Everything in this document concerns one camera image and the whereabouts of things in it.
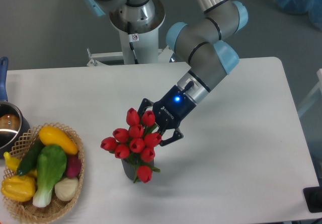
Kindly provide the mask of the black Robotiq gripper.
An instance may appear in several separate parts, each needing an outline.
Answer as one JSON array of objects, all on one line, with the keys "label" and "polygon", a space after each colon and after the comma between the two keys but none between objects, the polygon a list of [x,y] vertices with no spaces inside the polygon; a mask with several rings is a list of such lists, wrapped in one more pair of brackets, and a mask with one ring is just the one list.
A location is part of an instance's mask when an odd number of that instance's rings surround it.
[{"label": "black Robotiq gripper", "polygon": [[155,122],[161,131],[175,129],[172,137],[162,140],[159,143],[160,146],[166,146],[184,137],[178,127],[180,126],[181,121],[196,107],[196,104],[177,86],[173,86],[155,103],[144,98],[137,110],[138,115],[142,116],[147,108],[150,107],[152,107],[152,111],[155,115]]}]

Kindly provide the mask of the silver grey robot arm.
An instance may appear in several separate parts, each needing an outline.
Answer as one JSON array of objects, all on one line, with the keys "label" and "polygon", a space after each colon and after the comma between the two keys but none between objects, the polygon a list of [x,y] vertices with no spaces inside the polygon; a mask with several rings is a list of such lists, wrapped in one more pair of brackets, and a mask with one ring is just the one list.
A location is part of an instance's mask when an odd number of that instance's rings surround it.
[{"label": "silver grey robot arm", "polygon": [[[97,16],[108,15],[118,30],[125,64],[156,63],[159,54],[158,30],[165,19],[160,0],[84,0]],[[181,121],[238,64],[239,57],[225,39],[248,22],[248,12],[240,2],[198,0],[204,19],[191,27],[179,22],[170,27],[166,43],[190,66],[190,70],[159,101],[144,99],[138,113],[152,108],[160,134],[174,131],[162,140],[168,145],[183,137]]]}]

